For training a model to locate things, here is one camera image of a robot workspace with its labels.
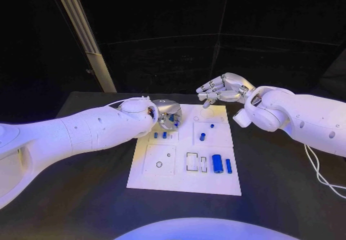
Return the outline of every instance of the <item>blue object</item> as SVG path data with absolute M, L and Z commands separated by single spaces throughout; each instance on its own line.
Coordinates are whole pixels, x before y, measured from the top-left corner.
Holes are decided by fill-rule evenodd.
M 206 138 L 206 134 L 201 133 L 201 134 L 200 134 L 200 137 L 198 137 L 198 140 L 200 140 L 200 141 L 204 141 L 204 138 Z
M 230 174 L 232 173 L 232 167 L 230 167 L 230 160 L 229 159 L 224 160 L 224 164 L 226 164 L 226 173 Z
M 216 174 L 223 173 L 222 156 L 219 154 L 211 155 L 211 166 Z
M 170 115 L 168 120 L 174 122 L 174 114 Z

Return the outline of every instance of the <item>black wall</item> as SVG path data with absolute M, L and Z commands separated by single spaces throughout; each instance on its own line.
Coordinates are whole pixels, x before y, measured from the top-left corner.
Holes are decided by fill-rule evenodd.
M 53 0 L 1 2 L 0 22 L 0 122 L 46 120 L 98 81 Z
M 115 87 L 194 93 L 224 72 L 302 93 L 341 52 L 338 0 L 80 0 Z

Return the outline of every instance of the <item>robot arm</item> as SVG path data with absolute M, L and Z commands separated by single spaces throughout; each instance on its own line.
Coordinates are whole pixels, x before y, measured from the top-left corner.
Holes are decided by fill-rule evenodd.
M 144 136 L 158 120 L 164 124 L 172 118 L 177 123 L 174 113 L 180 111 L 181 116 L 180 105 L 157 101 L 154 104 L 148 97 L 129 98 L 118 108 L 111 103 L 59 119 L 0 124 L 0 209 L 56 161 Z M 175 129 L 177 124 L 164 128 Z
M 220 88 L 213 82 L 222 82 Z M 233 115 L 242 128 L 253 123 L 265 131 L 282 129 L 289 137 L 312 148 L 346 157 L 346 103 L 312 95 L 296 95 L 286 89 L 250 83 L 226 73 L 196 89 L 203 107 L 219 99 L 243 103 Z

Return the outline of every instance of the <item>screw hole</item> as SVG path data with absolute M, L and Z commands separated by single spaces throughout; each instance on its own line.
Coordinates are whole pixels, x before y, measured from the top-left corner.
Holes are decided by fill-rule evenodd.
M 331 131 L 330 134 L 328 134 L 328 138 L 331 139 L 331 138 L 334 138 L 334 136 L 335 136 L 335 132 Z

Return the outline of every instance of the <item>black table surface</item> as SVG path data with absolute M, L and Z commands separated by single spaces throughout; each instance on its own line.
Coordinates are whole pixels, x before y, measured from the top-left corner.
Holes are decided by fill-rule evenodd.
M 73 92 L 57 117 L 138 96 Z M 148 96 L 201 104 L 196 95 Z M 0 239 L 111 240 L 149 223 L 190 217 L 236 220 L 298 239 L 346 239 L 346 200 L 318 183 L 302 144 L 281 130 L 266 132 L 253 124 L 240 128 L 232 116 L 242 105 L 217 104 L 226 106 L 242 196 L 126 188 L 131 139 L 43 170 L 0 210 Z M 325 179 L 346 185 L 344 159 L 315 153 Z

